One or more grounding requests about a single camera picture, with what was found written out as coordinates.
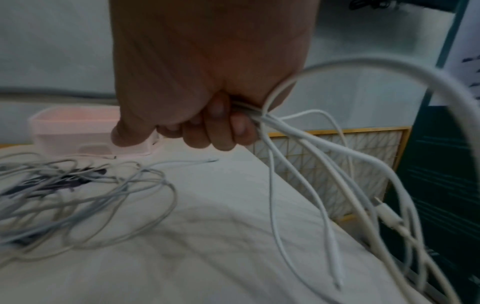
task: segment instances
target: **pink box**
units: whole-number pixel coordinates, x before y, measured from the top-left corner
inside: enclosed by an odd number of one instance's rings
[[[151,154],[160,141],[157,132],[132,147],[120,148],[113,144],[110,132],[119,118],[120,108],[115,106],[57,106],[31,116],[28,122],[33,143],[46,156]]]

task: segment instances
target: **finger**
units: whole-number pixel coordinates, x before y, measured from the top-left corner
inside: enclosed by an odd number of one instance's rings
[[[168,138],[182,137],[182,128],[180,125],[157,126],[156,131]]]
[[[244,113],[232,113],[230,115],[230,124],[233,140],[239,145],[251,145],[259,138],[253,121]]]
[[[183,123],[181,126],[183,141],[192,148],[202,149],[210,145],[210,139],[205,130],[203,117],[200,114]]]
[[[111,141],[119,147],[129,147],[144,142],[155,129],[125,107],[120,107],[120,121],[111,132]]]
[[[229,96],[218,92],[202,112],[208,138],[221,151],[229,151],[235,146],[230,128],[230,106]]]

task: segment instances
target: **human hand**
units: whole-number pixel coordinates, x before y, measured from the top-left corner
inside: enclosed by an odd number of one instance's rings
[[[110,0],[118,146],[155,129],[192,147],[249,145],[261,107],[304,64],[319,0]],[[278,105],[288,95],[275,101]]]

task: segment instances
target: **gray wall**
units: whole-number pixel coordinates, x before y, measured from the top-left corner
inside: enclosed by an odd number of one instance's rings
[[[349,11],[350,0],[324,0],[306,65],[357,53],[395,53],[434,65],[453,14],[414,6]],[[74,90],[112,94],[112,39],[106,0],[0,3],[0,92]],[[411,125],[425,89],[386,72],[331,72],[297,84],[276,113],[329,111],[342,127]],[[0,143],[29,142],[27,117],[41,105],[0,103]],[[318,117],[292,121],[329,128]]]

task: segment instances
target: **white table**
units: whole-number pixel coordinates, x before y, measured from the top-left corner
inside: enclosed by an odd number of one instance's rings
[[[33,150],[12,147],[0,155]],[[11,263],[0,270],[0,302],[323,303],[277,251],[268,212],[268,169],[247,149],[196,150],[181,140],[166,140],[143,162],[212,157],[220,161],[164,170],[178,190],[178,206],[152,232],[103,249]],[[280,233],[312,283],[343,303],[405,303],[382,263],[336,226],[346,270],[339,294],[327,270],[319,211],[281,178],[275,182]],[[150,198],[150,207],[166,206],[169,195],[165,190],[160,201]],[[116,225],[148,217],[150,207],[128,204],[108,230],[114,234]]]

